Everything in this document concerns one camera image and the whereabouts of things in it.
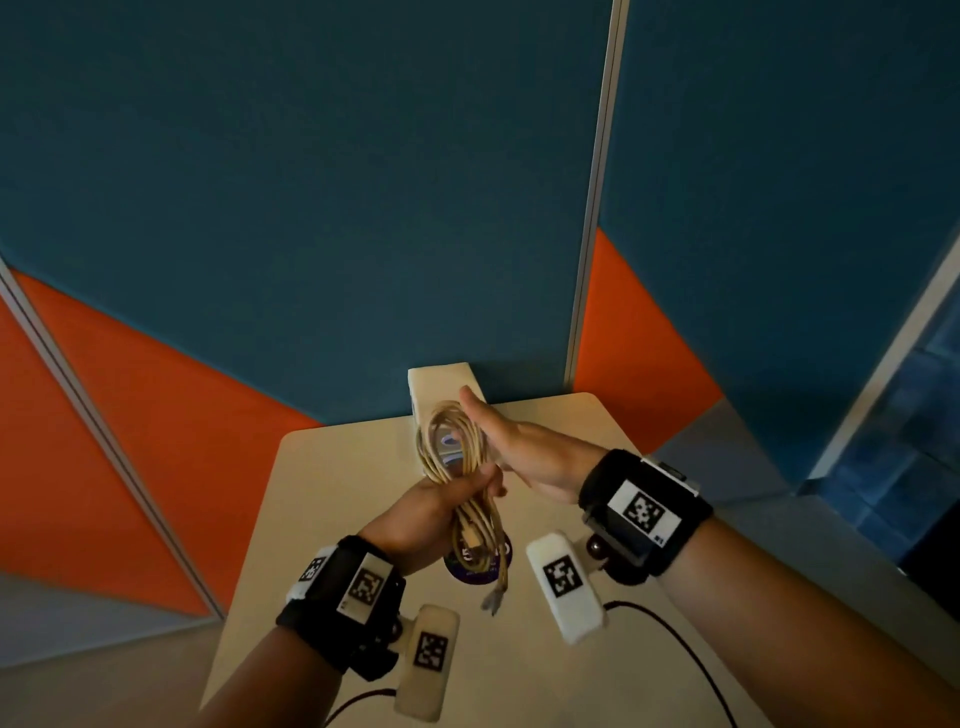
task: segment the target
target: black cable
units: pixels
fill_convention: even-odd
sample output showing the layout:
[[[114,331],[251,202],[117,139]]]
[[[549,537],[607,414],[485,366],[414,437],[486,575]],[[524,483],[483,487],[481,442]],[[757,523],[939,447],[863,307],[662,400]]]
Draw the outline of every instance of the black cable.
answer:
[[[355,695],[355,696],[352,697],[350,700],[348,700],[346,703],[344,703],[344,704],[341,705],[339,708],[337,708],[337,710],[335,710],[335,711],[333,712],[333,714],[332,714],[329,718],[326,719],[326,723],[324,723],[324,728],[326,728],[326,726],[328,726],[330,723],[332,723],[332,722],[333,722],[333,719],[334,719],[336,716],[338,716],[340,713],[342,713],[342,712],[345,711],[347,708],[349,708],[351,705],[353,705],[353,703],[359,703],[359,702],[360,702],[361,700],[363,700],[365,697],[377,697],[378,695],[386,695],[387,697],[394,697],[394,696],[396,695],[396,689],[395,689],[395,688],[381,688],[381,689],[378,690],[378,691],[366,691],[366,692],[361,692],[359,695]]]
[[[606,604],[603,605],[603,608],[606,609],[608,612],[611,609],[616,609],[617,607],[630,607],[631,609],[636,609],[638,612],[642,612],[648,617],[654,618],[663,627],[666,628],[667,632],[669,632],[671,635],[674,636],[677,642],[679,642],[684,646],[686,653],[693,658],[693,662],[695,662],[697,664],[697,667],[700,668],[700,671],[704,673],[704,676],[707,678],[707,681],[710,683],[710,687],[713,688],[713,694],[717,696],[717,700],[719,700],[720,705],[723,706],[723,712],[727,714],[727,720],[730,722],[730,725],[732,726],[732,728],[737,728],[736,720],[733,719],[733,713],[730,712],[730,706],[727,705],[727,701],[724,699],[723,693],[721,693],[720,689],[717,688],[717,684],[713,682],[713,678],[710,677],[710,673],[707,672],[707,668],[704,666],[704,664],[700,662],[700,658],[697,657],[697,653],[694,652],[693,648],[690,647],[690,645],[686,643],[686,640],[680,636],[680,633],[677,630],[675,630],[673,627],[671,627],[669,624],[667,624],[666,619],[661,617],[659,614],[657,614],[652,610],[647,609],[646,607],[641,607],[639,604],[634,604],[632,601],[620,601],[620,600],[608,601]]]

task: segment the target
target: table top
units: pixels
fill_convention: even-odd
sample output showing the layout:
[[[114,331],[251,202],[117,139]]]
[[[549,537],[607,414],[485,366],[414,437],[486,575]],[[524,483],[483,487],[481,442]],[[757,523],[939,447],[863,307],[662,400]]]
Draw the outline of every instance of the table top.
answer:
[[[608,448],[636,452],[590,394],[497,405],[515,420],[534,422]],[[206,685],[204,702],[271,629],[283,598],[320,546],[355,533],[420,479],[412,417],[292,432],[280,444],[233,603]],[[507,474],[499,501],[514,544],[510,591],[495,618],[480,610],[490,586],[456,581],[442,563],[407,580],[402,613],[424,603],[460,613],[441,723],[502,726],[725,726],[706,678],[683,648],[652,619],[628,610],[568,646],[550,615],[524,549],[562,530],[571,541],[588,533],[579,509],[537,496]],[[591,581],[606,601],[629,599],[674,626],[709,669],[741,726],[769,726],[699,634],[658,585],[624,587],[605,574]],[[398,675],[373,684],[348,672],[339,705],[359,692],[395,687]],[[365,700],[337,718],[338,728],[413,725],[393,712],[392,699]]]

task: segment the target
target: person's right arm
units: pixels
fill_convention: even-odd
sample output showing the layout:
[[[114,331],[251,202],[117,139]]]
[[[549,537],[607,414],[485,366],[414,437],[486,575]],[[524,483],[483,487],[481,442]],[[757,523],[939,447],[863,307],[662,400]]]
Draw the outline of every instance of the person's right arm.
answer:
[[[465,411],[530,487],[575,503],[606,454],[515,423],[461,390]],[[856,612],[710,518],[660,585],[778,726],[956,726],[958,693]]]

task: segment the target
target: wristband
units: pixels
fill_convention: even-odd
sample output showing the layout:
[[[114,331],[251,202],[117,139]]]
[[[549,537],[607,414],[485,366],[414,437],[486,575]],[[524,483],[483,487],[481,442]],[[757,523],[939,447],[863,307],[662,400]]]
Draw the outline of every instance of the wristband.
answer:
[[[587,476],[585,522],[640,574],[660,576],[713,513],[682,473],[615,449]]]
[[[322,548],[287,594],[276,624],[294,630],[338,672],[366,680],[387,674],[387,649],[406,581],[379,548],[347,536]]]

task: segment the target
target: teal wall panel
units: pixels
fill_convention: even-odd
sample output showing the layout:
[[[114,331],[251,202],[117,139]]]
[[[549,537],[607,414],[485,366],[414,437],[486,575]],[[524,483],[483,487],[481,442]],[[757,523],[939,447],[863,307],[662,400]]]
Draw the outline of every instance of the teal wall panel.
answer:
[[[600,223],[799,481],[960,219],[960,6],[630,7]]]
[[[328,424],[558,393],[610,7],[10,7],[0,254]]]

